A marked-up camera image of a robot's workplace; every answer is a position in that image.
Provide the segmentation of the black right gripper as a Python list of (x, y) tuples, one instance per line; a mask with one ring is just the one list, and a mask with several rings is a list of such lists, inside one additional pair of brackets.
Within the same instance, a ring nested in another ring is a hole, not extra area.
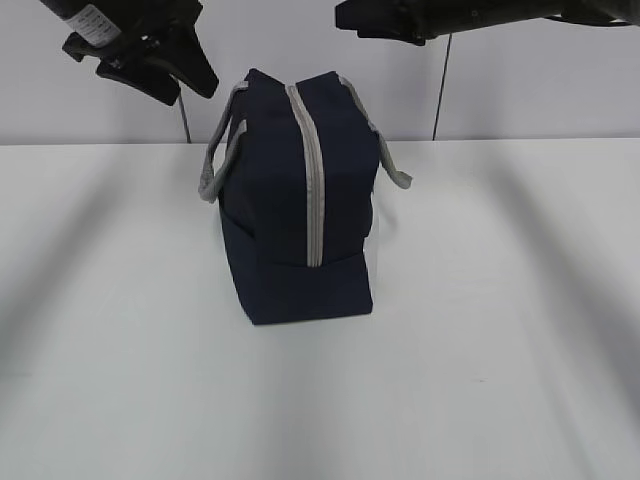
[(495, 1), (348, 0), (334, 9), (335, 26), (378, 33), (467, 31), (498, 25)]

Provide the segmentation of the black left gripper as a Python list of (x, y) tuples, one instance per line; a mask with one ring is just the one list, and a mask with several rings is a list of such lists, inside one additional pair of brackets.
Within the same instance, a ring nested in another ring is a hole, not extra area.
[[(199, 1), (51, 0), (43, 5), (71, 28), (63, 51), (74, 60), (110, 57), (96, 69), (100, 78), (127, 85), (165, 105), (174, 105), (179, 97), (176, 79), (207, 99), (219, 85), (194, 27), (203, 9)], [(152, 35), (149, 58), (116, 56)]]

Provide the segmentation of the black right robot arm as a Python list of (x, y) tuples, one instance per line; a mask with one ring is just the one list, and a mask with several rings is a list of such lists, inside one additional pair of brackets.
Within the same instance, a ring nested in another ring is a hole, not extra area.
[(582, 25), (639, 24), (637, 1), (344, 1), (336, 26), (407, 37), (436, 37), (533, 19)]

